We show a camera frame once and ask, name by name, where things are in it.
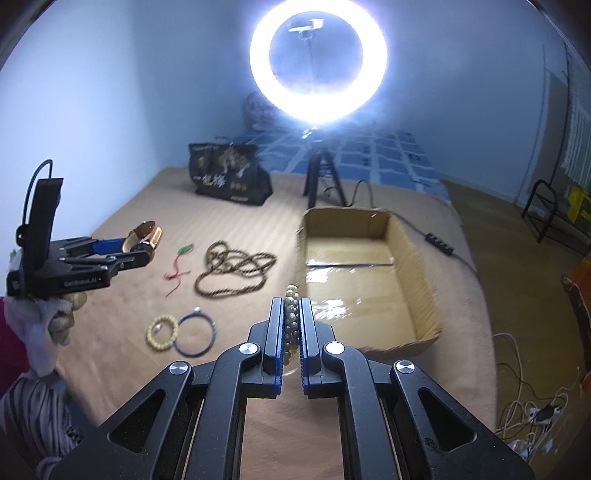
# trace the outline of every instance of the black bag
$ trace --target black bag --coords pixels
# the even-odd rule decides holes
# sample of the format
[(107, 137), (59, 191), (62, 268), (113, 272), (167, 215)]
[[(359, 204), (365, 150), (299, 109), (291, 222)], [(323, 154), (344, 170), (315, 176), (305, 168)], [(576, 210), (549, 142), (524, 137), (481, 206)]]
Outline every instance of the black bag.
[(197, 193), (252, 205), (262, 205), (272, 195), (271, 178), (258, 163), (256, 145), (191, 143), (189, 152), (189, 175)]

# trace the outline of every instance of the red string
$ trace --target red string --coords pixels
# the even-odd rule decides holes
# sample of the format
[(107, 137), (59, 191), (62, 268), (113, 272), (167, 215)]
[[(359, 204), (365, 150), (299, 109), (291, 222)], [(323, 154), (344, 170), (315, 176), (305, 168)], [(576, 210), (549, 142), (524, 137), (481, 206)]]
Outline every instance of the red string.
[(182, 255), (177, 255), (177, 258), (174, 259), (174, 273), (165, 273), (164, 274), (164, 278), (166, 278), (166, 280), (172, 280), (174, 278), (176, 278), (178, 280), (177, 286), (174, 287), (171, 291), (169, 291), (165, 298), (167, 298), (172, 292), (174, 292), (177, 288), (179, 288), (181, 286), (181, 275), (187, 275), (190, 274), (191, 271), (188, 270), (186, 272), (179, 272), (178, 271), (178, 259), (181, 257)]

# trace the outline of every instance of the ring light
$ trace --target ring light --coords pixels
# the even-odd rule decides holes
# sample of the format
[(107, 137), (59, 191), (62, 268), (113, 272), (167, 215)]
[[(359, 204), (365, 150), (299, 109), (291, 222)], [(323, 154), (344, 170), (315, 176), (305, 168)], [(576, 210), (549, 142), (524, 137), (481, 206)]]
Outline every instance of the ring light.
[[(271, 68), (271, 41), (283, 23), (294, 15), (324, 12), (347, 22), (361, 42), (363, 62), (359, 75), (345, 90), (307, 95), (286, 89)], [(378, 90), (386, 71), (388, 49), (376, 21), (349, 0), (287, 0), (273, 8), (256, 27), (251, 42), (251, 69), (256, 84), (271, 103), (289, 115), (312, 125), (348, 115)]]

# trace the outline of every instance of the brown bed sheet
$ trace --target brown bed sheet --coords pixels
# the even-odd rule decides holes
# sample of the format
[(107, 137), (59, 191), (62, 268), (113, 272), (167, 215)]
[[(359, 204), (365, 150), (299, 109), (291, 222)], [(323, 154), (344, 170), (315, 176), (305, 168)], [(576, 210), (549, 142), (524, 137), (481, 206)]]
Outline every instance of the brown bed sheet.
[[(281, 296), (296, 276), (296, 230), (306, 210), (301, 196), (304, 177), (273, 175), (275, 193), (262, 207), (237, 205), (197, 196), (185, 169), (162, 171), (142, 192), (109, 218), (95, 236), (124, 236), (143, 220), (156, 220), (164, 230), (154, 261), (147, 267), (121, 273), (111, 288), (89, 293), (88, 304), (77, 312), (72, 343), (60, 349), (57, 370), (92, 422), (100, 424), (120, 408), (164, 367), (181, 357), (175, 350), (155, 353), (145, 343), (145, 331), (156, 315), (177, 318), (196, 306), (216, 322), (217, 341), (205, 356), (191, 364), (216, 359), (225, 349), (244, 341), (253, 323), (268, 318), (271, 298)], [(355, 183), (345, 181), (350, 198)], [(375, 203), (405, 216), (423, 231), (434, 232), (472, 263), (455, 211), (440, 199), (396, 187), (374, 185)], [(325, 200), (319, 195), (319, 206)], [(364, 187), (358, 206), (368, 206)], [(409, 231), (425, 260), (441, 313), (440, 339), (415, 359), (425, 372), (489, 428), (496, 412), (496, 371), (491, 328), (482, 289), (460, 262), (448, 258)], [(214, 241), (232, 248), (268, 251), (278, 256), (265, 287), (226, 300), (199, 297), (193, 280), (203, 271), (203, 254)], [(174, 282), (165, 281), (176, 251), (194, 243), (193, 253), (181, 260), (192, 270), (167, 299)], [(203, 288), (237, 286), (226, 275), (208, 277)], [(206, 327), (183, 325), (186, 348), (205, 346)], [(301, 393), (300, 375), (284, 379), (276, 400), (249, 400), (243, 444), (242, 478), (342, 478), (336, 402), (308, 400)]]

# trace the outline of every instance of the blue plaid bedding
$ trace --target blue plaid bedding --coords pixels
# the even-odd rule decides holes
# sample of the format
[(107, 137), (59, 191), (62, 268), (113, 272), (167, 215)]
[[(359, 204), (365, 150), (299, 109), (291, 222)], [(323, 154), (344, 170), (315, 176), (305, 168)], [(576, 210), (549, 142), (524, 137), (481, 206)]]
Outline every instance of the blue plaid bedding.
[[(327, 141), (343, 179), (394, 185), (450, 201), (445, 185), (409, 133), (393, 134), (386, 128), (341, 128), (331, 132)], [(233, 142), (257, 145), (257, 157), (269, 172), (306, 174), (308, 150), (301, 134), (251, 131)]]

